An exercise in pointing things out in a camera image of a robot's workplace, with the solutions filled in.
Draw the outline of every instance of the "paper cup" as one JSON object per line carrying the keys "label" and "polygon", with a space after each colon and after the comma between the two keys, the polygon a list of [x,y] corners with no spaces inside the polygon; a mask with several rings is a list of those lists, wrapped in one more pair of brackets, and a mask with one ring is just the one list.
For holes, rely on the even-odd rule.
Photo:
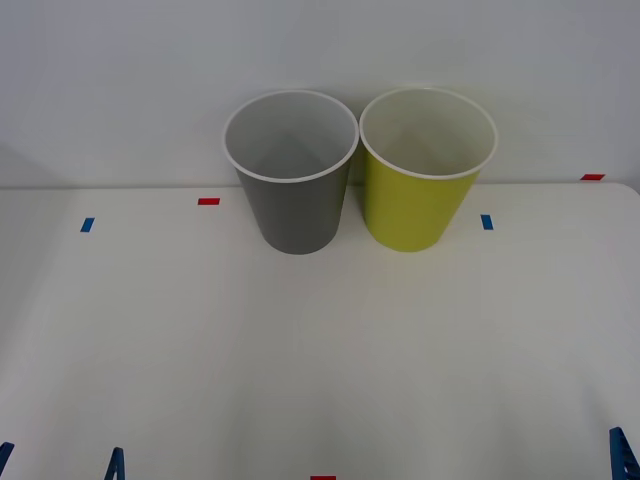
{"label": "paper cup", "polygon": [[439,88],[376,98],[362,113],[360,136],[367,149],[367,228],[401,252],[438,241],[498,145],[482,107]]}
{"label": "paper cup", "polygon": [[358,139],[346,106],[306,90],[263,95],[231,116],[227,158],[272,247],[305,254],[333,239]]}

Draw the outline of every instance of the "tape marker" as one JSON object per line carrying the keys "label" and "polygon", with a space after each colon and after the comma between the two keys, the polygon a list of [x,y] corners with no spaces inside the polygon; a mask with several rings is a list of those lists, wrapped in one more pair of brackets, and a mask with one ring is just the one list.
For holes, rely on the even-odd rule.
{"label": "tape marker", "polygon": [[599,182],[604,178],[604,173],[587,173],[580,180],[590,180],[594,182]]}
{"label": "tape marker", "polygon": [[80,231],[82,233],[89,233],[91,231],[91,227],[93,227],[93,221],[95,220],[95,218],[90,218],[87,217],[84,219],[84,223],[82,224],[82,228],[80,229]]}
{"label": "tape marker", "polygon": [[198,205],[220,205],[219,198],[199,198]]}
{"label": "tape marker", "polygon": [[482,228],[485,230],[493,230],[493,222],[491,221],[491,215],[480,215],[482,219]]}

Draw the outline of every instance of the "cup rim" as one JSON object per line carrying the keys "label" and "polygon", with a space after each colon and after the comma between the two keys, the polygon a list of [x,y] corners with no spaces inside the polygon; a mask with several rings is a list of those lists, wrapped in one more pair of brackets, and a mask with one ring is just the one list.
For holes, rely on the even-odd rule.
{"label": "cup rim", "polygon": [[[376,152],[371,147],[371,145],[369,145],[369,142],[367,141],[367,137],[364,134],[364,122],[366,120],[367,113],[371,111],[371,108],[375,106],[375,104],[381,101],[382,99],[389,97],[391,95],[395,95],[400,92],[422,91],[422,90],[431,90],[434,92],[444,93],[447,95],[451,95],[452,97],[456,97],[459,100],[462,100],[463,102],[470,104],[472,107],[475,107],[485,117],[485,119],[489,122],[489,125],[491,126],[491,130],[493,131],[493,148],[491,149],[491,152],[489,152],[489,154],[487,155],[486,159],[484,159],[481,163],[479,163],[475,167],[470,168],[469,170],[465,170],[464,172],[453,173],[451,175],[427,175],[424,173],[412,172],[411,170],[405,170],[404,168],[400,168],[397,165],[394,165],[388,160],[385,160],[384,158],[382,158],[382,156],[380,156],[378,152]],[[453,180],[455,178],[467,177],[471,174],[474,174],[480,171],[487,163],[489,163],[489,161],[495,155],[496,150],[498,149],[498,127],[496,126],[496,123],[493,120],[493,118],[491,118],[491,115],[489,115],[489,113],[484,108],[482,108],[480,105],[478,105],[476,102],[474,102],[470,98],[467,98],[464,95],[460,95],[459,93],[453,92],[451,90],[447,90],[439,87],[424,86],[424,87],[397,88],[395,90],[391,90],[390,92],[383,93],[382,95],[377,96],[371,102],[369,102],[367,107],[362,112],[362,115],[360,115],[359,126],[360,126],[360,138],[362,139],[362,143],[366,147],[367,151],[371,155],[373,155],[376,160],[386,165],[387,167],[391,168],[392,170],[402,173],[403,175],[408,175],[414,178],[422,178],[425,180]]]}
{"label": "cup rim", "polygon": [[[240,165],[238,162],[236,162],[233,157],[231,156],[231,153],[229,152],[229,149],[227,148],[227,131],[229,130],[229,126],[231,125],[231,122],[233,122],[233,120],[236,118],[236,116],[238,116],[238,114],[244,110],[245,108],[247,108],[248,106],[250,106],[253,103],[259,102],[260,100],[263,100],[265,98],[268,97],[275,97],[277,95],[289,95],[292,93],[301,93],[301,94],[305,94],[305,95],[313,95],[316,97],[321,97],[324,98],[325,100],[330,100],[331,102],[335,103],[336,105],[338,105],[345,113],[347,113],[347,115],[349,116],[349,118],[351,119],[351,122],[353,124],[353,129],[354,129],[354,139],[353,139],[353,143],[351,145],[351,147],[349,148],[349,151],[346,153],[346,155],[339,161],[336,162],[335,164],[333,164],[331,167],[322,170],[318,173],[314,173],[313,175],[307,175],[305,177],[296,177],[296,178],[277,178],[277,177],[266,177],[264,175],[260,175],[258,173],[252,172],[251,170],[243,167],[242,165]],[[349,159],[351,158],[351,156],[353,155],[353,153],[356,150],[356,147],[358,146],[358,142],[360,140],[360,129],[358,126],[358,120],[356,119],[355,115],[353,114],[353,112],[344,104],[342,103],[340,100],[337,100],[335,98],[333,98],[330,95],[326,95],[324,93],[320,93],[320,92],[316,92],[314,90],[304,90],[304,89],[290,89],[290,90],[277,90],[275,92],[269,92],[269,93],[265,93],[263,95],[260,95],[258,97],[255,97],[251,100],[249,100],[248,102],[243,103],[242,105],[240,105],[240,107],[238,107],[227,119],[224,128],[222,130],[222,146],[224,149],[224,153],[227,157],[227,160],[229,160],[229,162],[231,162],[231,164],[239,171],[241,171],[242,173],[244,173],[245,175],[248,175],[252,178],[255,178],[256,180],[262,180],[264,182],[271,182],[271,183],[302,183],[302,182],[308,182],[310,180],[315,180],[317,178],[321,178],[324,177],[336,170],[338,170],[340,167],[342,167],[345,163],[347,163],[349,161]]]}

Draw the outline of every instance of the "table surface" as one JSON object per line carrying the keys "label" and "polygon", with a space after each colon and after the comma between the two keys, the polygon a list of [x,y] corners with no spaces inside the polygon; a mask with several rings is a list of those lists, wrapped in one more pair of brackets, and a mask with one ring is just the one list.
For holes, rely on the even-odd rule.
{"label": "table surface", "polygon": [[3,480],[115,446],[153,480],[603,480],[616,425],[640,453],[633,190],[478,185],[411,254],[357,196],[288,256],[239,188],[0,191]]}

